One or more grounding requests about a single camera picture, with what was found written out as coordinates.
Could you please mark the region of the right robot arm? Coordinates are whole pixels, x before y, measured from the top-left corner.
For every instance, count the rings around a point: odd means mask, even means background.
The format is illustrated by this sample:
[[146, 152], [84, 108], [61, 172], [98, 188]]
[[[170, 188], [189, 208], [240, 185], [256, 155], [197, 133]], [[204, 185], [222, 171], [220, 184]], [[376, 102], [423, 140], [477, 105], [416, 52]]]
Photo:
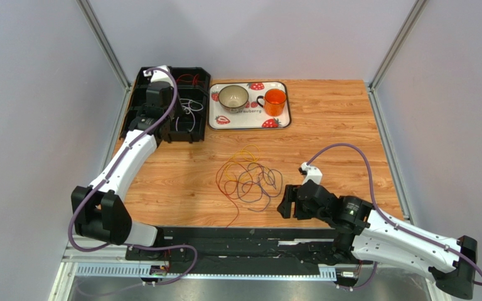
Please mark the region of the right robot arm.
[[453, 297], [473, 298], [478, 243], [448, 238], [377, 211], [356, 196], [336, 196], [312, 180], [287, 185], [277, 211], [284, 219], [318, 219], [337, 231], [321, 262], [377, 262], [414, 272]]

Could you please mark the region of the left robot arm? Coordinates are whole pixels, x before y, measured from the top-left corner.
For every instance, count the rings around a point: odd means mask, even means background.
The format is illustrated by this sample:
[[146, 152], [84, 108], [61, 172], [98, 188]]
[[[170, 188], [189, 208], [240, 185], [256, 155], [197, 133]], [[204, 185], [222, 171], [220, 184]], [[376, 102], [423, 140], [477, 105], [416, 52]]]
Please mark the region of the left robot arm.
[[175, 84], [166, 81], [150, 83], [145, 115], [134, 121], [134, 128], [127, 132], [122, 147], [88, 186], [77, 186], [73, 190], [73, 215], [67, 235], [75, 249], [93, 251], [93, 248], [78, 246], [74, 234], [101, 241], [103, 247], [154, 246], [158, 228], [133, 221], [124, 200], [142, 165], [167, 136], [177, 99]]

